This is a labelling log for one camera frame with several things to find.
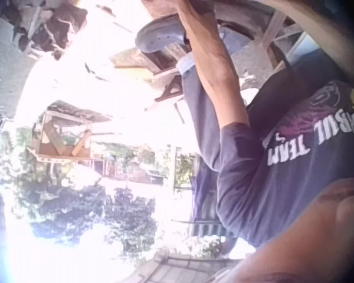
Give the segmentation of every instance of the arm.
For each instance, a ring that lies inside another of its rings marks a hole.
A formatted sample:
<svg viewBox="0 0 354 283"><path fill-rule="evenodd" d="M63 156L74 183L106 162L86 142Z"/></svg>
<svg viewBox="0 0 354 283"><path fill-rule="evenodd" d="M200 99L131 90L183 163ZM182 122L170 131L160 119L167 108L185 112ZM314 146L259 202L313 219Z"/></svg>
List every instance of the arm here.
<svg viewBox="0 0 354 283"><path fill-rule="evenodd" d="M354 178L328 186L278 238L217 283L343 282L354 264Z"/></svg>
<svg viewBox="0 0 354 283"><path fill-rule="evenodd" d="M249 127L240 98L240 85L232 60L219 37L212 13L198 14L188 0L178 0L180 19L192 46L199 79L210 97L221 129L218 215L238 235L256 209L253 177L264 154L259 138Z"/></svg>
<svg viewBox="0 0 354 283"><path fill-rule="evenodd" d="M187 0L178 0L178 12L193 50L199 79L210 97L219 127L249 125L240 99L240 85L230 55L220 39L213 12L200 15Z"/></svg>

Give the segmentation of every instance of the skin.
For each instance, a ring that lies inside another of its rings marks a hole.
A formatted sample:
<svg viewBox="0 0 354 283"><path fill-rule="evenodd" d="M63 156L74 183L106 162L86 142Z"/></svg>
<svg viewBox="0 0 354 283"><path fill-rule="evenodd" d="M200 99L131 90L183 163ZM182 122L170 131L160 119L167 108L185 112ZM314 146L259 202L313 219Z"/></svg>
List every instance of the skin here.
<svg viewBox="0 0 354 283"><path fill-rule="evenodd" d="M231 123L249 125L238 95L238 77L214 15L198 14L188 0L178 0L178 12L220 128ZM288 230L215 282L333 282L353 263L354 178L348 178L325 188Z"/></svg>

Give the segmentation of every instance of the leg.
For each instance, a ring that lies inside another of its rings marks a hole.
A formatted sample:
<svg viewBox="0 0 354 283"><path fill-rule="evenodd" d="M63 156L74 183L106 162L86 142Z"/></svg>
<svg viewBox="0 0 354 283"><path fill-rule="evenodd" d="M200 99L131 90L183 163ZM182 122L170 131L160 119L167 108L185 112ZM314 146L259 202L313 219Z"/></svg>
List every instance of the leg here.
<svg viewBox="0 0 354 283"><path fill-rule="evenodd" d="M220 151L218 119L195 67L182 74L182 86L202 158L210 169L218 171Z"/></svg>

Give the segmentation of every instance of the wooden structure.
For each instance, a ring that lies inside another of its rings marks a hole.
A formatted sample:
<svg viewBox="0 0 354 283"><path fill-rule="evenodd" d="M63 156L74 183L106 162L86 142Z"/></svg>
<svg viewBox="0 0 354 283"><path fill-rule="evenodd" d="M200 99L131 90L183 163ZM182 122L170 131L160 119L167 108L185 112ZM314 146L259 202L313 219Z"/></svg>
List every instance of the wooden structure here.
<svg viewBox="0 0 354 283"><path fill-rule="evenodd" d="M192 259L157 254L120 283L208 283L238 264L231 259Z"/></svg>
<svg viewBox="0 0 354 283"><path fill-rule="evenodd" d="M82 126L84 134L76 144L68 144L62 137L63 127ZM40 131L33 131L28 150L41 162L67 163L79 160L102 160L91 157L92 122L65 113L47 110Z"/></svg>

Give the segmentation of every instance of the wooden post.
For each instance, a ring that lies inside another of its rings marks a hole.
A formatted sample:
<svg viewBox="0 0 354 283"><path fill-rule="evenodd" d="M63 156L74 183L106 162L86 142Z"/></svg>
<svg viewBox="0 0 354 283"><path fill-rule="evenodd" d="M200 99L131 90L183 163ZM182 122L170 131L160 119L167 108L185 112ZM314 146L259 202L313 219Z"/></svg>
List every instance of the wooden post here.
<svg viewBox="0 0 354 283"><path fill-rule="evenodd" d="M168 187L171 190L172 195L175 190L176 181L176 158L177 158L177 147L172 145L171 147L171 165L169 166L169 177L168 177Z"/></svg>

